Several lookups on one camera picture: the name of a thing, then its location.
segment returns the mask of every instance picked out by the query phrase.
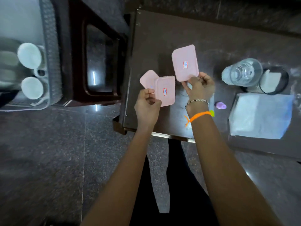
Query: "silver bracelet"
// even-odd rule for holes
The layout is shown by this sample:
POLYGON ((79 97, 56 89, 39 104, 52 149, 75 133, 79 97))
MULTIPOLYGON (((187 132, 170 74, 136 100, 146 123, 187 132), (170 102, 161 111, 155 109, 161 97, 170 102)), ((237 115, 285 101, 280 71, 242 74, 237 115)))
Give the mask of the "silver bracelet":
POLYGON ((192 101, 187 102, 187 104, 185 105, 185 108, 186 108, 187 105, 189 105, 192 102, 206 102, 207 105, 209 106, 209 102, 207 100, 205 100, 205 99, 194 99, 192 101))

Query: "gray plastic basket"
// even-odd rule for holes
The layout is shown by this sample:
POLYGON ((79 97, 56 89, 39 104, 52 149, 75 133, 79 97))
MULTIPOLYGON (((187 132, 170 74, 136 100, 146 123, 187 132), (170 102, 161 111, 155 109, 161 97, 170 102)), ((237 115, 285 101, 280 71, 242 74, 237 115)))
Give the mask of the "gray plastic basket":
POLYGON ((30 100, 20 91, 16 98, 9 104, 3 106, 0 111, 41 110, 57 103, 62 98, 61 65, 55 11, 50 0, 39 0, 39 6, 43 26, 45 62, 47 66, 44 80, 47 83, 46 93, 49 94, 49 99, 37 106, 31 106, 32 103, 36 103, 40 99, 30 100))

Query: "cup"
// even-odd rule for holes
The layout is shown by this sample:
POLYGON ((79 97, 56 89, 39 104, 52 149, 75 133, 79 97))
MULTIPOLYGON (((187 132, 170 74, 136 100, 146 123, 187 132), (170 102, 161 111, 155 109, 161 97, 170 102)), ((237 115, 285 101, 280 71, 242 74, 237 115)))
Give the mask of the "cup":
MULTIPOLYGON (((27 77, 25 78, 22 83, 21 83, 21 89, 23 94, 32 100, 39 99, 43 96, 44 94, 44 86, 42 82, 35 77, 27 77)), ((49 94, 46 93, 40 101, 36 103, 32 103, 32 106, 37 106, 41 104, 44 100, 49 99, 49 94)))
POLYGON ((46 68, 43 46, 23 43, 19 46, 17 55, 23 66, 33 69, 34 75, 38 78, 41 77, 38 70, 45 70, 46 68))

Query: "clear plastic container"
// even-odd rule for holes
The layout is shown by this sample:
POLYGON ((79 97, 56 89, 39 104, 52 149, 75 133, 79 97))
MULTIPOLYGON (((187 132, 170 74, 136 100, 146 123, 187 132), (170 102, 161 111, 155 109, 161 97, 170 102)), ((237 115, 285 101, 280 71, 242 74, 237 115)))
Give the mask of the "clear plastic container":
POLYGON ((248 58, 226 67, 222 72, 222 80, 228 85, 249 87, 258 83, 262 71, 257 59, 248 58))

